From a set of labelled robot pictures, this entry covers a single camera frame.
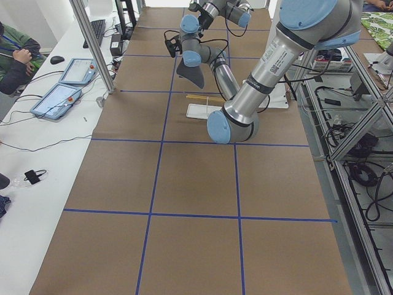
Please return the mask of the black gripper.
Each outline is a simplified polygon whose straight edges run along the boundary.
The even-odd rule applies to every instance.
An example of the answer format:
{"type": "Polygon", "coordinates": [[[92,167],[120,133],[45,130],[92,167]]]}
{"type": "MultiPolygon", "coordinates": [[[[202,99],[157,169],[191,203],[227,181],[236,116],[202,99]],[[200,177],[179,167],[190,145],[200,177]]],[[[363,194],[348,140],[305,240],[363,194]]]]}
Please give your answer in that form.
{"type": "Polygon", "coordinates": [[[200,26],[207,30],[214,21],[215,17],[215,8],[209,7],[208,9],[199,8],[200,15],[198,17],[198,21],[200,26]]]}

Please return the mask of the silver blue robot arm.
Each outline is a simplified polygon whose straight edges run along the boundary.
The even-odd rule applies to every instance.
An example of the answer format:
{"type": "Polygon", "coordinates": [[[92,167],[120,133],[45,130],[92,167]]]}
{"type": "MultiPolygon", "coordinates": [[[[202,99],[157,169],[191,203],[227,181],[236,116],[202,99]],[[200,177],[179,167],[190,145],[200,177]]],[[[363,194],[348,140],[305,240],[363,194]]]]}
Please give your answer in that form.
{"type": "Polygon", "coordinates": [[[200,12],[198,21],[200,26],[207,30],[216,17],[237,24],[241,28],[246,28],[251,20],[253,8],[248,1],[199,1],[197,11],[200,12]]]}
{"type": "Polygon", "coordinates": [[[203,45],[200,37],[214,19],[222,16],[247,27],[251,15],[247,1],[193,1],[179,31],[182,50],[178,75],[204,87],[202,63],[207,64],[226,102],[207,121],[210,138],[219,144],[247,141],[259,129],[257,108],[274,90],[300,53],[355,44],[360,36],[362,1],[283,1],[276,36],[243,85],[238,85],[223,50],[203,45]]]}

